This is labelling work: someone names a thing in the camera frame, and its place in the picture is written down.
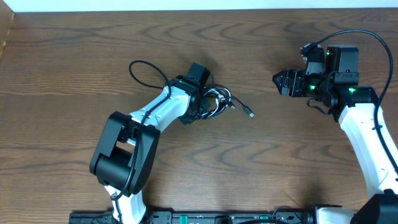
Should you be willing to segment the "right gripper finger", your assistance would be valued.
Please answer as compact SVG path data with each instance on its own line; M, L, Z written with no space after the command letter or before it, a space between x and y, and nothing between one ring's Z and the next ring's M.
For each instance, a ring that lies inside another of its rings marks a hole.
M275 81L274 84L276 85L276 87L281 95L289 94L289 83Z
M289 70L282 70L272 77L274 83L288 83L289 82Z

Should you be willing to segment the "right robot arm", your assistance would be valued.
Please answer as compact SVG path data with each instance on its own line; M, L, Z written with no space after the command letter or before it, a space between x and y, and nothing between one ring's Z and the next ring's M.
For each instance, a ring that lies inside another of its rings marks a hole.
M397 223L397 148L376 105L376 92L358 84L358 54L353 45L304 47L304 70L286 69L272 77L281 95L306 97L327 107L326 114L354 149L368 191L369 200L358 211L313 205L302 223Z

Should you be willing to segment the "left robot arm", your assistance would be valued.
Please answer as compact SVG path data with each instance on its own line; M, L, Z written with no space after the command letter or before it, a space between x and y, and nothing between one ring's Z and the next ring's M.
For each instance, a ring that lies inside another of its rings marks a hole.
M200 118L211 72L193 63L186 75L166 80L160 95L145 107L106 121L90 162L90 172L108 191L115 223L140 223L146 212L142 189L155 159L161 132L174 120L190 124Z

